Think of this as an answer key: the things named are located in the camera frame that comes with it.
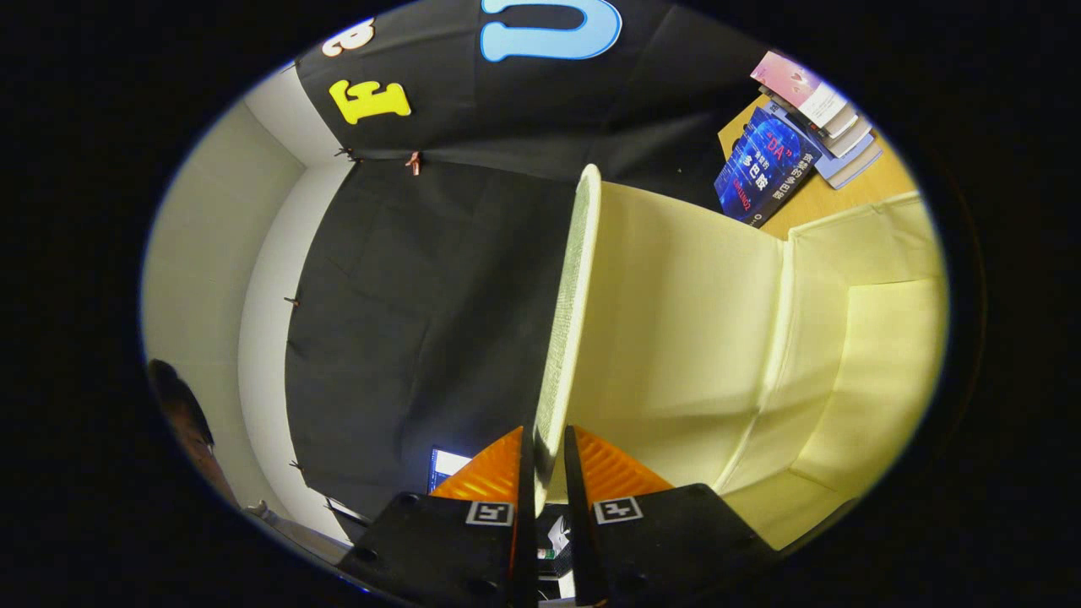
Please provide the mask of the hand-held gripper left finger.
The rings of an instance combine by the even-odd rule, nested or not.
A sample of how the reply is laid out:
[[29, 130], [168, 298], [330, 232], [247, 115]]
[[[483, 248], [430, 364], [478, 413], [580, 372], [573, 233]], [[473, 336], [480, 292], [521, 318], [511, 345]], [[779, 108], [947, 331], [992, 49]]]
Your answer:
[[409, 607], [536, 607], [533, 439], [516, 427], [429, 494], [393, 497], [341, 570]]

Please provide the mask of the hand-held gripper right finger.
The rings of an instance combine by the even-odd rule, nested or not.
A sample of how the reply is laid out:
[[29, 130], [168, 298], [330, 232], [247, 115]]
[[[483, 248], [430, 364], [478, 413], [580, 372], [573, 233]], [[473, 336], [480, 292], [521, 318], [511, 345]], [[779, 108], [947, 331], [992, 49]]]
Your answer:
[[713, 488], [665, 481], [579, 426], [563, 439], [579, 607], [718, 607], [779, 558]]

